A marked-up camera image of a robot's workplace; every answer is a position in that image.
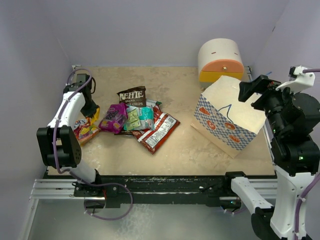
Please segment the orange snack packet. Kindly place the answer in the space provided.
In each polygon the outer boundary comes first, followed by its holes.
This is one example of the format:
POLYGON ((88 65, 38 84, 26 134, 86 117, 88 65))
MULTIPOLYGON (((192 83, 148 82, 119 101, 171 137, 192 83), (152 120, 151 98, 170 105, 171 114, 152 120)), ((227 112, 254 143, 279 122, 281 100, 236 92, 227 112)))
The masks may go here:
POLYGON ((84 146, 101 131, 89 117, 77 120, 72 129, 80 146, 84 146))

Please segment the purple snack packet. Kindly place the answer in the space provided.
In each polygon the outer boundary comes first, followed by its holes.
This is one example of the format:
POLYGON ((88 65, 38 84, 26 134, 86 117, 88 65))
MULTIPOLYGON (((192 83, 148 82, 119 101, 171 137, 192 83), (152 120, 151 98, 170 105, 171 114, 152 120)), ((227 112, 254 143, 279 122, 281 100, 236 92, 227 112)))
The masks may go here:
POLYGON ((128 119, 125 103, 112 104, 102 118, 98 127, 103 132, 118 134, 128 119))

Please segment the blue checkered paper bag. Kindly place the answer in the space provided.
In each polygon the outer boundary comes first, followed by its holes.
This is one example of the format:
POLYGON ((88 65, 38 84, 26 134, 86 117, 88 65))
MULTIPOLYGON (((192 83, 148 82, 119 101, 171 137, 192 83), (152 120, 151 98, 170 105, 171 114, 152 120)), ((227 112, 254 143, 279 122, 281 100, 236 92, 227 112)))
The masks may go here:
POLYGON ((265 113, 251 106, 261 94, 238 101, 240 83, 223 75, 207 87, 200 94, 191 122, 195 130, 232 158, 256 138, 266 121, 265 113))

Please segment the green candy packet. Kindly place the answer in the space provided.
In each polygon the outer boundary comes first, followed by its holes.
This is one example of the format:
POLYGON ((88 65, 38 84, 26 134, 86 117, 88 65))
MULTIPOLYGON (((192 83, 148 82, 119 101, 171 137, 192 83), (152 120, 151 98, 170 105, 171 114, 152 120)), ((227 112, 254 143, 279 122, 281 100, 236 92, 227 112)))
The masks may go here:
POLYGON ((126 131, 131 131, 140 126, 141 126, 141 122, 140 122, 139 113, 137 109, 130 110, 127 113, 127 121, 124 125, 124 129, 126 131))

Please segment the brown potato chips bag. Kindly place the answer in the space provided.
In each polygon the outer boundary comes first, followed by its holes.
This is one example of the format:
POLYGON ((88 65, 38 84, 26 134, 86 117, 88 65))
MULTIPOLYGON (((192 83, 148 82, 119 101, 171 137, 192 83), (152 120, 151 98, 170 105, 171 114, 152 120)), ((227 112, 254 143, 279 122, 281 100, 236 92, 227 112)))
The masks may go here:
POLYGON ((146 107, 146 87, 137 86, 126 90, 119 91, 117 93, 119 97, 119 103, 125 103, 127 107, 146 107))

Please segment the teal snack packet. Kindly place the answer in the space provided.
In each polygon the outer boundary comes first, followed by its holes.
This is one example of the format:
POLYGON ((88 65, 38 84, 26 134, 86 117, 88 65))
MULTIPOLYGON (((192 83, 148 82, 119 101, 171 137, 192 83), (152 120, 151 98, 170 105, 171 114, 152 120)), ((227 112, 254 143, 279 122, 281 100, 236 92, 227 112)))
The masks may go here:
POLYGON ((130 110, 137 109, 139 114, 139 119, 141 126, 135 128, 134 130, 130 131, 140 131, 140 130, 154 130, 154 112, 151 107, 135 107, 135 106, 128 106, 126 112, 128 113, 130 110))

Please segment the green chips bag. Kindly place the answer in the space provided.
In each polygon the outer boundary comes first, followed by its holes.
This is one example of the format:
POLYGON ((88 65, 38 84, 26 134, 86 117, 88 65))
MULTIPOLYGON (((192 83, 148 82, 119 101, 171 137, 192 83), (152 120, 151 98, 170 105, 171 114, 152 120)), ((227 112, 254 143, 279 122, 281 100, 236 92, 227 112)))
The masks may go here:
POLYGON ((146 106, 153 108, 155 105, 160 106, 162 102, 156 101, 156 100, 151 100, 151 99, 146 99, 146 106))

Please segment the red doritos bag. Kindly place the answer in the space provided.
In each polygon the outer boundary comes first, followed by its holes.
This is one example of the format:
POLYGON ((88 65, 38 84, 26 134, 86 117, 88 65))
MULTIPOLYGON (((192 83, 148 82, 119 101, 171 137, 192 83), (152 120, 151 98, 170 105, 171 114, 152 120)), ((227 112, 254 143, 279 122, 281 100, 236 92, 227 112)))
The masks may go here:
POLYGON ((153 107, 154 130, 134 130, 132 135, 151 154, 154 154, 180 125, 180 121, 170 114, 163 112, 160 105, 153 107))

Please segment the yellow m&m packet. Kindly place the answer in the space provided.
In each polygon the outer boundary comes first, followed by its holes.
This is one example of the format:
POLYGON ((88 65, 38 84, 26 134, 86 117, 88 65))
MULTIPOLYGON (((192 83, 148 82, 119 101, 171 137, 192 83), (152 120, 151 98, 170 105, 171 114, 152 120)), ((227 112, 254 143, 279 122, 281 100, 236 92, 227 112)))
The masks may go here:
POLYGON ((91 126, 93 125, 100 116, 100 107, 98 106, 95 110, 95 113, 93 113, 91 116, 86 117, 87 123, 91 126))

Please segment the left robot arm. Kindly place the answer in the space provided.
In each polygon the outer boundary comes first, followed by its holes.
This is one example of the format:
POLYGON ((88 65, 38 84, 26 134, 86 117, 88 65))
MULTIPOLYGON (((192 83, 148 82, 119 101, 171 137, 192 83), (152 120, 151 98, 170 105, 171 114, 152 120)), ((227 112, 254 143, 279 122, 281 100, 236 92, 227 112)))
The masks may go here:
POLYGON ((79 114, 95 122, 100 115, 100 107, 94 102, 92 94, 96 81, 92 73, 71 72, 63 89, 62 102, 54 118, 46 127, 38 128, 36 138, 45 166, 56 169, 57 173, 70 174, 91 196, 103 191, 99 172, 82 160, 82 149, 74 133, 74 125, 79 114))

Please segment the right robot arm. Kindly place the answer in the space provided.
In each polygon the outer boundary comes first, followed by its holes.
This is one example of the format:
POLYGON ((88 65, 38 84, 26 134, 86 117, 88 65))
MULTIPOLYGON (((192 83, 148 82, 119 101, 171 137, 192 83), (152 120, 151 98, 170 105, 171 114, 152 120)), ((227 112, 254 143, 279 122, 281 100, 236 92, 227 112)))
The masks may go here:
POLYGON ((242 172, 227 173, 222 190, 240 197, 251 214, 251 225, 261 240, 307 240, 306 206, 309 191, 319 181, 320 149, 311 138, 320 121, 319 101, 294 89, 292 82, 281 84, 261 75, 241 82, 238 100, 265 113, 272 130, 271 152, 277 176, 275 204, 270 204, 242 172))

